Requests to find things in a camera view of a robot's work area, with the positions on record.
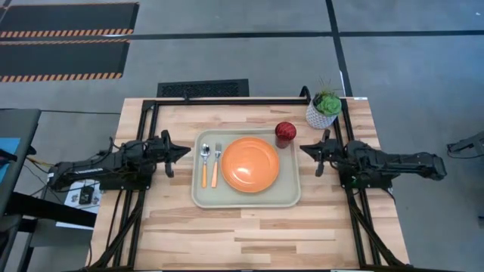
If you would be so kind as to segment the beige plastic tray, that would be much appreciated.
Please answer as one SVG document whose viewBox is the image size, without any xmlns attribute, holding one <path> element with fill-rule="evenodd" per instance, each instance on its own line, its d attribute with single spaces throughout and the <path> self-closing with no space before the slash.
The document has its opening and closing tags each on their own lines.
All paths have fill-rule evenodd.
<svg viewBox="0 0 484 272">
<path fill-rule="evenodd" d="M 243 137 L 255 137 L 268 141 L 278 152 L 280 171 L 277 180 L 260 193 L 241 193 L 230 187 L 222 177 L 219 158 L 218 182 L 211 187 L 216 143 L 222 144 L 222 152 L 233 141 Z M 202 188 L 203 159 L 200 155 L 202 144 L 208 144 L 210 155 L 207 161 L 207 187 Z M 296 205 L 301 197 L 299 163 L 297 150 L 292 141 L 284 149 L 276 146 L 275 130 L 264 129 L 210 129 L 201 132 L 194 142 L 194 167 L 191 196 L 194 203 L 204 209 L 228 208 L 285 208 Z"/>
</svg>

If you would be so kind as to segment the white paper sheet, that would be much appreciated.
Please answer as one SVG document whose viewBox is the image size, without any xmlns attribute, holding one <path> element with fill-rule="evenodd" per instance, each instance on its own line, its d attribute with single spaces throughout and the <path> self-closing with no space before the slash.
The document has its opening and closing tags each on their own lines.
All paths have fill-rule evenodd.
<svg viewBox="0 0 484 272">
<path fill-rule="evenodd" d="M 93 189 L 91 200 L 88 202 L 87 197 L 85 200 L 81 200 L 81 191 L 83 187 Z M 99 206 L 101 204 L 101 190 L 99 189 L 99 183 L 94 180 L 76 181 L 73 183 L 67 191 L 67 197 L 64 204 L 75 209 L 81 209 L 91 213 L 98 213 Z"/>
</svg>

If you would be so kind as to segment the black floor vent grille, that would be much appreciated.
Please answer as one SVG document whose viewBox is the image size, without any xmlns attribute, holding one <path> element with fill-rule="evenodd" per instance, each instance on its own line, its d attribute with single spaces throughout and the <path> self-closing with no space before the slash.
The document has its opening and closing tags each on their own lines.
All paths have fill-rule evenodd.
<svg viewBox="0 0 484 272">
<path fill-rule="evenodd" d="M 157 97 L 249 97 L 248 79 L 162 82 Z"/>
</svg>

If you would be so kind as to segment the black mat with hazard stripes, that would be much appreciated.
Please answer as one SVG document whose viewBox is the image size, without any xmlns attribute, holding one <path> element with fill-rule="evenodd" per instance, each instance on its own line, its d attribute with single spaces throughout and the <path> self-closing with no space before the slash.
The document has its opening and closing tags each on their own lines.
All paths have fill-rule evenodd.
<svg viewBox="0 0 484 272">
<path fill-rule="evenodd" d="M 11 5 L 0 8 L 0 38 L 128 35 L 139 8 L 137 2 Z"/>
<path fill-rule="evenodd" d="M 130 41 L 0 42 L 0 82 L 119 79 Z"/>
</svg>

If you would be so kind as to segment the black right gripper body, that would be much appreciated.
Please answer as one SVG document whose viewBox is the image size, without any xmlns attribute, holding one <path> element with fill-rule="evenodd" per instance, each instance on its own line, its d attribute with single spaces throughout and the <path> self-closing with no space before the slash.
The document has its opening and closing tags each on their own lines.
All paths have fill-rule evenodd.
<svg viewBox="0 0 484 272">
<path fill-rule="evenodd" d="M 318 166 L 315 171 L 316 177 L 321 177 L 324 172 L 325 162 L 341 162 L 343 159 L 343 148 L 338 143 L 338 140 L 330 139 L 330 131 L 324 130 L 322 139 L 317 143 L 317 155 L 315 161 Z"/>
</svg>

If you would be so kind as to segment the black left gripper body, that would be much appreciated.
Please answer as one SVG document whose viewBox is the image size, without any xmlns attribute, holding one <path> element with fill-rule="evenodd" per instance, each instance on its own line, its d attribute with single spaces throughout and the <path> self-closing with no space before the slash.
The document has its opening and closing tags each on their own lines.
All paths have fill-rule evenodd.
<svg viewBox="0 0 484 272">
<path fill-rule="evenodd" d="M 174 156 L 172 154 L 172 142 L 167 130 L 161 131 L 161 135 L 147 139 L 145 151 L 147 158 L 155 163 L 163 162 L 165 164 L 165 173 L 169 178 L 174 177 L 172 164 Z"/>
</svg>

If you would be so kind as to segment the spoon with orange handle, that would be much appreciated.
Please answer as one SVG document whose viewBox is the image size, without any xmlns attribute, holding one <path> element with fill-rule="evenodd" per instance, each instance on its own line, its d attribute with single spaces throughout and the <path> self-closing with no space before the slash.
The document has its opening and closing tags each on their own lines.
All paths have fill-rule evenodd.
<svg viewBox="0 0 484 272">
<path fill-rule="evenodd" d="M 207 187 L 207 161 L 210 155 L 210 148 L 208 144 L 202 144 L 200 149 L 200 155 L 203 159 L 202 188 L 206 188 Z"/>
</svg>

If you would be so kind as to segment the succulent in white patterned pot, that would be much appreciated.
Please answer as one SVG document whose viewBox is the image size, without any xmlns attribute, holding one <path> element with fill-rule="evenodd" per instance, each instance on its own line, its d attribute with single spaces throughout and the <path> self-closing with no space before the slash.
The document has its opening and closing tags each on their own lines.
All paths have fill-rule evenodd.
<svg viewBox="0 0 484 272">
<path fill-rule="evenodd" d="M 331 80 L 319 79 L 321 90 L 317 91 L 306 110 L 306 121 L 315 129 L 328 128 L 342 111 L 342 102 Z"/>
</svg>

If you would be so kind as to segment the fork with orange handle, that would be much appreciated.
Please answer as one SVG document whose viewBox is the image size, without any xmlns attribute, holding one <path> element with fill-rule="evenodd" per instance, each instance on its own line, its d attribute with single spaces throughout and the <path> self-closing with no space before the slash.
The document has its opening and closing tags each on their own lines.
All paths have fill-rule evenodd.
<svg viewBox="0 0 484 272">
<path fill-rule="evenodd" d="M 216 188 L 218 182 L 218 170 L 219 170 L 219 158 L 222 154 L 222 144 L 217 142 L 216 143 L 216 150 L 215 150 L 215 161 L 213 166 L 213 176 L 211 180 L 211 187 Z"/>
</svg>

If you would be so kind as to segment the small black device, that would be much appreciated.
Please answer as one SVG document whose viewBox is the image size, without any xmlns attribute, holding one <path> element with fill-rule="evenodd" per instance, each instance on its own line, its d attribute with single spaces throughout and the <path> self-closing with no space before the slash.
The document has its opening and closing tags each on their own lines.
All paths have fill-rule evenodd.
<svg viewBox="0 0 484 272">
<path fill-rule="evenodd" d="M 79 204 L 88 205 L 92 202 L 95 189 L 93 187 L 82 187 L 79 192 Z"/>
</svg>

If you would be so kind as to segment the red cup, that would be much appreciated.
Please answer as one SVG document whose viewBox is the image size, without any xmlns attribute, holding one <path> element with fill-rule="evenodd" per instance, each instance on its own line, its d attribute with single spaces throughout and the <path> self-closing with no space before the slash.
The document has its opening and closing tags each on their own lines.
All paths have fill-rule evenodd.
<svg viewBox="0 0 484 272">
<path fill-rule="evenodd" d="M 275 127 L 276 146 L 284 149 L 296 137 L 296 127 L 290 122 L 280 122 Z"/>
</svg>

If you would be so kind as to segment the orange plate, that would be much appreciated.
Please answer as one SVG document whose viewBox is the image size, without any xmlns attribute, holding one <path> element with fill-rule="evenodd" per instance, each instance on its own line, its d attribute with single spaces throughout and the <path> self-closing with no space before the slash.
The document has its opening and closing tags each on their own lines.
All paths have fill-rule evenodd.
<svg viewBox="0 0 484 272">
<path fill-rule="evenodd" d="M 241 193 L 260 193 L 277 180 L 280 159 L 276 149 L 261 138 L 243 137 L 222 152 L 222 177 Z"/>
</svg>

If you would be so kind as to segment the grey chair base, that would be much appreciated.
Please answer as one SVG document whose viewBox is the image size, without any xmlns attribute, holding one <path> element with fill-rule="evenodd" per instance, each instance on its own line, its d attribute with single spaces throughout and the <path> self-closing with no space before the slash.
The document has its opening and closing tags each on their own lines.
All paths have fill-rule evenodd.
<svg viewBox="0 0 484 272">
<path fill-rule="evenodd" d="M 476 152 L 473 156 L 455 156 L 455 154 L 466 149 L 474 149 Z M 484 156 L 484 131 L 473 136 L 459 140 L 453 144 L 447 144 L 447 155 L 454 159 L 476 159 Z"/>
</svg>

